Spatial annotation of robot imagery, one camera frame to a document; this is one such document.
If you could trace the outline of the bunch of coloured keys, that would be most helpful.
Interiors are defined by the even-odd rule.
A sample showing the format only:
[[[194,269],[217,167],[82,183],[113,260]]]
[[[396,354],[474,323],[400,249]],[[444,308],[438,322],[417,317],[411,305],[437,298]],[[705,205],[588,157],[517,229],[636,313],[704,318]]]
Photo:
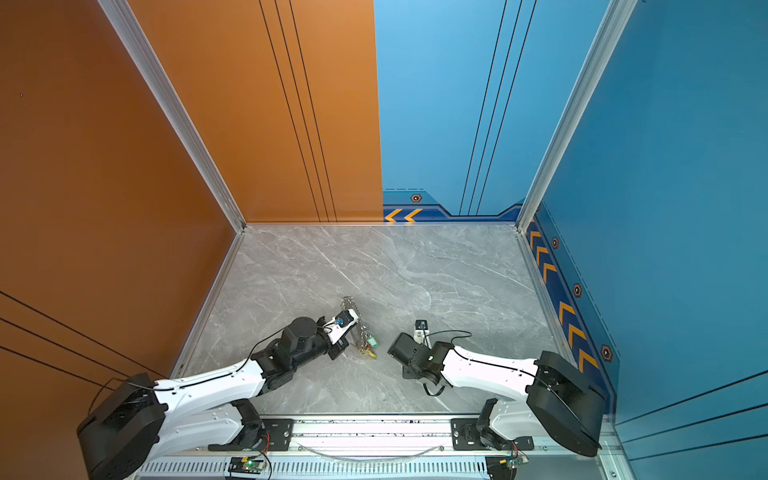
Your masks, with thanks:
[[[377,359],[376,348],[378,347],[378,341],[375,337],[370,335],[363,335],[359,342],[358,352],[371,359]]]

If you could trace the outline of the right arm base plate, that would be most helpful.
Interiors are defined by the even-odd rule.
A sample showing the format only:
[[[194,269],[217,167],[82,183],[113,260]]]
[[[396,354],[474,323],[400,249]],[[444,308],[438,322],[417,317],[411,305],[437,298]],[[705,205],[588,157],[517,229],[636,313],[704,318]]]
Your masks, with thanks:
[[[488,425],[483,424],[477,417],[453,418],[449,423],[453,449],[456,451],[533,451],[535,449],[532,436],[506,439],[495,433]]]

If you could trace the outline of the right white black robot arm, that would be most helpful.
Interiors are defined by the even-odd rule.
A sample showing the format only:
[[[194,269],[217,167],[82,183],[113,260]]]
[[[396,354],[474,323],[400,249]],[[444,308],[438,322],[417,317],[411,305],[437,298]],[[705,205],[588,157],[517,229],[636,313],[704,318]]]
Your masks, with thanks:
[[[490,393],[476,424],[485,446],[510,450],[519,437],[546,434],[581,456],[595,457],[601,449],[608,396],[555,352],[544,351],[537,359],[509,359],[442,341],[428,346],[402,333],[388,354],[400,363],[405,379]]]

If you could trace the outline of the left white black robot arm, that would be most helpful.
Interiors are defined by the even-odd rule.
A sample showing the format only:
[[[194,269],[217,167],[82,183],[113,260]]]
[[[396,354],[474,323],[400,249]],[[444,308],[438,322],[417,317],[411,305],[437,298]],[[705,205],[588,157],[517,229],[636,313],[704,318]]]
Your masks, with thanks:
[[[298,317],[233,365],[177,379],[137,374],[94,403],[77,428],[91,479],[125,479],[144,463],[198,446],[243,450],[260,441],[252,399],[290,382],[298,368],[348,346],[355,309],[330,320]]]

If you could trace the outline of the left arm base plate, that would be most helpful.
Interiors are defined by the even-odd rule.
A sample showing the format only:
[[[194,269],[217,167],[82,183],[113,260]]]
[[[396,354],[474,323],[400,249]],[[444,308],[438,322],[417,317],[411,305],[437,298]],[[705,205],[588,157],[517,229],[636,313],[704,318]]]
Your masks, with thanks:
[[[209,451],[284,452],[289,449],[294,420],[276,418],[246,424],[228,443],[209,444]]]

